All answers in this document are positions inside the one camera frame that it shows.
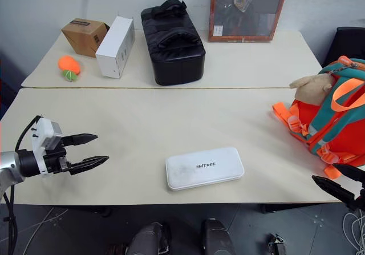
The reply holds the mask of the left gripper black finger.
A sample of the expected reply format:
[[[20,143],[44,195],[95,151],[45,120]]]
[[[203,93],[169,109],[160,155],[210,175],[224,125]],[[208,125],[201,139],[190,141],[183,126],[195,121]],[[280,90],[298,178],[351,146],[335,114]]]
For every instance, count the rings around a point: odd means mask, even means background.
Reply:
[[[90,141],[93,141],[97,139],[98,136],[90,133],[81,133],[77,135],[70,135],[70,136],[64,136],[62,137],[62,143],[64,147],[70,146],[70,145],[82,145],[86,144]]]
[[[94,169],[99,165],[105,163],[110,157],[109,156],[93,156],[87,159],[83,159],[79,163],[70,164],[68,171],[70,175],[75,175],[78,173],[82,173],[85,171],[89,171],[90,169]]]

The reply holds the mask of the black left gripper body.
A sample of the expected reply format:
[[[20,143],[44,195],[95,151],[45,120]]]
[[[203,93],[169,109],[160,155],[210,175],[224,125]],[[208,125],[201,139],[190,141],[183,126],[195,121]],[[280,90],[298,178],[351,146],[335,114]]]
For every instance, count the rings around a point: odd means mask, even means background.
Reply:
[[[72,144],[71,137],[66,136],[61,138],[54,148],[46,147],[45,155],[43,156],[48,173],[67,172],[71,168],[71,163],[66,159],[66,146]]]

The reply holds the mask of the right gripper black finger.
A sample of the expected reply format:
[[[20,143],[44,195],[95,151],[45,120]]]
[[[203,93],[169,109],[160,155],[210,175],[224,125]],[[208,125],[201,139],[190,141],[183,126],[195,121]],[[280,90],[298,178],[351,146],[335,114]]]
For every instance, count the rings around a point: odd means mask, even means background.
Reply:
[[[312,179],[314,180],[316,185],[318,187],[320,187],[320,189],[322,189],[323,191],[332,195],[333,197],[337,198],[338,200],[340,200],[341,202],[346,204],[347,207],[355,207],[354,194],[352,192],[344,189],[343,187],[341,187],[340,184],[338,184],[328,178],[320,177],[320,176],[316,176],[316,175],[312,175]]]
[[[358,181],[363,183],[365,181],[365,171],[348,165],[348,164],[334,164],[333,165],[341,174],[345,175],[348,178],[351,178],[354,181]]]

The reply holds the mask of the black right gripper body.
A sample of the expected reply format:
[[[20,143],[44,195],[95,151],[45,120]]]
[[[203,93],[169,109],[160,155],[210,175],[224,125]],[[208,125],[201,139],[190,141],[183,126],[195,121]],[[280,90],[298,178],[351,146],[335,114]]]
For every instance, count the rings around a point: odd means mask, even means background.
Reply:
[[[352,211],[356,211],[357,209],[364,210],[364,203],[365,203],[364,193],[365,193],[365,189],[364,189],[364,183],[363,183],[358,197],[355,197],[355,195],[353,193],[350,194],[350,200],[347,203],[347,207]]]

